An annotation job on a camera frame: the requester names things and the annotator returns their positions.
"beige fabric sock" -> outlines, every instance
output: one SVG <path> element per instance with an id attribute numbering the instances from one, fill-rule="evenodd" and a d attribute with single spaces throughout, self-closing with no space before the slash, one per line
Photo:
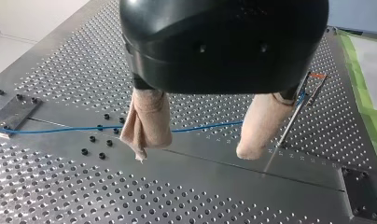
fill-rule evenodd
<path id="1" fill-rule="evenodd" d="M 133 89 L 130 111 L 119 139 L 135 152 L 135 158 L 147 158 L 145 147 L 164 148 L 172 143 L 169 127 L 168 96 L 163 91 Z"/>
<path id="2" fill-rule="evenodd" d="M 245 160 L 258 159 L 293 111 L 294 102 L 284 100 L 279 93 L 255 95 L 244 116 L 237 156 Z"/>

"metal rod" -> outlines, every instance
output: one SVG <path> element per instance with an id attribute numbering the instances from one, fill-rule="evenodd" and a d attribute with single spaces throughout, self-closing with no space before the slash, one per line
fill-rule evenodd
<path id="1" fill-rule="evenodd" d="M 278 143 L 276 144 L 278 147 L 280 147 L 284 142 L 287 137 L 287 134 L 290 132 L 291 126 L 293 126 L 294 121 L 296 121 L 297 116 L 301 112 L 302 108 L 305 106 L 307 100 L 308 100 L 309 95 L 304 94 L 304 99 L 302 99 L 302 103 L 297 106 L 296 111 L 294 111 L 293 116 L 290 119 L 290 122 L 287 124 L 284 134 L 282 134 L 281 139 L 279 139 Z"/>

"green tape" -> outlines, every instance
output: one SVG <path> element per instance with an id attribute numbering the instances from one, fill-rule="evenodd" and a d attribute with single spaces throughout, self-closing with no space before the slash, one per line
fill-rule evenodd
<path id="1" fill-rule="evenodd" d="M 377 110 L 374 109 L 366 81 L 357 59 L 356 50 L 348 33 L 338 31 L 343 44 L 346 67 L 351 78 L 352 89 L 356 98 L 357 108 L 363 118 L 366 130 L 369 134 L 375 153 L 377 154 Z"/>

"perforated steel plate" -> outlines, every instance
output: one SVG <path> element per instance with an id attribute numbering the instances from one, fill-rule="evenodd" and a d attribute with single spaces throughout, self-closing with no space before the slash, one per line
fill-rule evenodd
<path id="1" fill-rule="evenodd" d="M 50 128 L 28 120 L 24 130 Z M 340 191 L 166 151 L 149 152 L 153 160 L 141 164 L 120 142 L 106 147 L 107 139 L 94 133 L 0 138 L 0 223 L 349 221 Z M 83 147 L 88 156 L 80 154 Z"/>
<path id="2" fill-rule="evenodd" d="M 365 131 L 357 128 L 355 100 L 347 94 L 325 37 L 314 56 L 311 69 L 329 76 L 313 107 L 305 108 L 287 141 L 289 148 L 333 161 L 377 172 L 377 159 Z M 320 80 L 310 79 L 308 92 Z M 59 105 L 86 110 L 92 118 L 125 117 L 131 101 L 131 79 L 119 26 L 118 1 L 102 4 L 98 12 L 77 28 L 54 52 L 16 83 L 16 91 Z M 203 126 L 242 120 L 252 95 L 172 94 L 173 128 Z M 66 116 L 45 120 L 70 124 Z M 87 119 L 81 125 L 88 125 Z M 199 138 L 221 141 L 234 147 L 238 126 L 203 130 Z"/>
<path id="3" fill-rule="evenodd" d="M 240 127 L 231 126 L 175 134 L 169 151 L 162 155 L 180 154 L 337 190 L 342 188 L 336 168 L 342 164 L 377 173 L 377 159 L 336 41 L 333 34 L 325 34 L 315 54 L 311 69 L 330 79 L 314 107 L 301 112 L 287 138 L 287 150 L 275 149 L 272 141 L 260 160 L 239 160 L 235 147 Z M 319 82 L 311 78 L 307 91 L 313 91 Z M 0 108 L 17 92 L 44 100 L 33 115 L 37 120 L 68 126 L 118 123 L 126 115 L 132 90 L 118 2 L 92 0 L 2 73 L 0 89 L 7 93 L 0 96 Z M 252 97 L 171 94 L 172 128 L 241 120 Z M 104 113 L 111 119 L 104 120 Z M 112 132 L 103 134 L 116 137 Z M 157 153 L 150 152 L 149 162 L 159 162 Z M 125 160 L 133 161 L 133 155 Z"/>

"white wall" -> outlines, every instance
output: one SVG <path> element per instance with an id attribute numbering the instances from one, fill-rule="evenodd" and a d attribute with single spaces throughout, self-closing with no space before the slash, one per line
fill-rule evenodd
<path id="1" fill-rule="evenodd" d="M 0 0 L 0 36 L 40 41 L 89 0 Z"/>

